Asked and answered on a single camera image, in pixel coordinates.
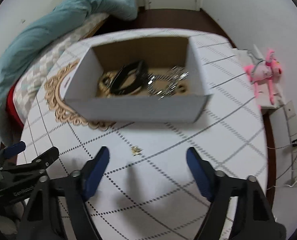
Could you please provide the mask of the teal blue duvet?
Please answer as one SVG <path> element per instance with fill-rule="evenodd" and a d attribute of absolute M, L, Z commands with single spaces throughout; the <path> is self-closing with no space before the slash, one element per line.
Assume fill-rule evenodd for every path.
<path fill-rule="evenodd" d="M 6 101 L 9 90 L 26 72 L 42 49 L 80 27 L 94 13 L 108 13 L 123 20 L 137 18 L 136 0 L 64 0 L 53 11 L 28 25 L 0 57 L 0 140 L 14 143 L 8 123 Z"/>

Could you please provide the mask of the red bed sheet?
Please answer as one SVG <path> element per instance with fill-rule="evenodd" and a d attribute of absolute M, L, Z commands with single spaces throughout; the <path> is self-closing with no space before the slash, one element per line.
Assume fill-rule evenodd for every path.
<path fill-rule="evenodd" d="M 12 124 L 12 126 L 16 127 L 17 129 L 23 129 L 24 124 L 20 120 L 20 117 L 16 111 L 15 104 L 13 101 L 14 91 L 15 91 L 15 84 L 10 88 L 7 98 L 6 98 L 6 112 L 8 115 L 8 118 Z"/>

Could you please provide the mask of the white cardboard box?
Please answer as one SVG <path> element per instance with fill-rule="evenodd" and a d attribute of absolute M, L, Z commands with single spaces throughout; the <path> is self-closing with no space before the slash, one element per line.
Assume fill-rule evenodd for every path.
<path fill-rule="evenodd" d="M 192 38 L 150 36 L 90 46 L 60 96 L 88 121 L 190 124 L 212 94 Z"/>

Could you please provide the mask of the gold star earring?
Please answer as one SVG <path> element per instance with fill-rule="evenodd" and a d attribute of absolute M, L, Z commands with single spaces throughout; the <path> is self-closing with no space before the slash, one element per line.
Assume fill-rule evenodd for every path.
<path fill-rule="evenodd" d="M 131 152 L 132 152 L 132 155 L 133 155 L 133 156 L 135 156 L 135 155 L 139 155 L 139 154 L 141 154 L 142 149 L 139 148 L 138 146 L 132 146 L 132 147 L 131 147 Z"/>

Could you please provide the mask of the white diamond pattern tablecloth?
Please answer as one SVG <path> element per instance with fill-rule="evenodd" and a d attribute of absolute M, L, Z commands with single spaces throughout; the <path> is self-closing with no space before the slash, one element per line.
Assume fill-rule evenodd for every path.
<path fill-rule="evenodd" d="M 22 133 L 26 150 L 17 162 L 31 162 L 52 146 L 60 156 L 47 172 L 63 177 L 82 168 L 101 146 L 110 162 L 88 211 L 103 239 L 193 239 L 208 211 L 186 164 L 186 150 L 227 175 L 253 175 L 267 187 L 267 146 L 262 114 L 248 78 L 229 41 L 216 34 L 183 29 L 119 31 L 69 47 L 49 73 L 54 76 L 92 45 L 150 36 L 192 37 L 207 72 L 212 97 L 192 125 L 117 122 L 91 129 L 56 120 L 40 89 Z M 132 155 L 138 146 L 141 154 Z"/>

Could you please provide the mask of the pink panther plush toy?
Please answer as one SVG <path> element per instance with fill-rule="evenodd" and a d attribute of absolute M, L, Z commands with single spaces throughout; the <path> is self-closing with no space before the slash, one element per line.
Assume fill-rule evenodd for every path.
<path fill-rule="evenodd" d="M 282 75 L 282 68 L 275 57 L 275 51 L 268 49 L 264 59 L 256 57 L 250 50 L 247 51 L 247 55 L 251 57 L 253 64 L 245 66 L 243 69 L 254 87 L 255 97 L 259 96 L 259 84 L 266 83 L 269 101 L 273 105 L 275 103 L 273 81 Z"/>

